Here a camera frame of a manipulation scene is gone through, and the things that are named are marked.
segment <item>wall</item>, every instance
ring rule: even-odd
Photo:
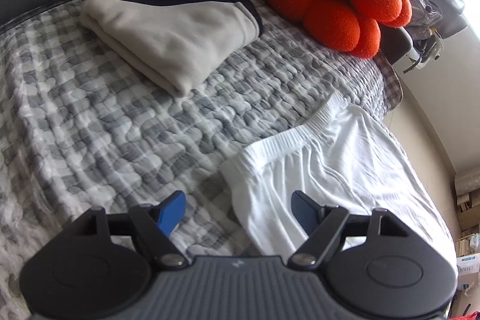
[[[480,165],[480,40],[471,28],[445,40],[437,61],[406,75],[394,68],[425,112],[456,172]]]

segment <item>gray and white blanket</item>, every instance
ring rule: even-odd
[[[91,205],[122,212],[187,193],[188,256],[253,252],[217,167],[303,123],[334,90],[381,118],[402,98],[383,56],[318,45],[263,0],[265,33],[172,98],[80,25],[83,0],[0,35],[0,319],[24,319],[19,271]]]

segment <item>cardboard box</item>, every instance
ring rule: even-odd
[[[480,253],[457,258],[458,280],[457,289],[478,286],[480,270]]]

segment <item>floor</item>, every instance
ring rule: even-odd
[[[445,220],[453,239],[461,237],[451,178],[409,98],[383,120],[402,144],[420,181]]]

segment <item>metal screw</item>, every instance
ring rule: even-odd
[[[166,254],[160,258],[165,266],[177,267],[185,263],[185,258],[179,254]]]
[[[292,262],[294,262],[296,265],[307,267],[307,266],[313,266],[317,259],[315,256],[310,255],[310,254],[295,254],[292,256]]]

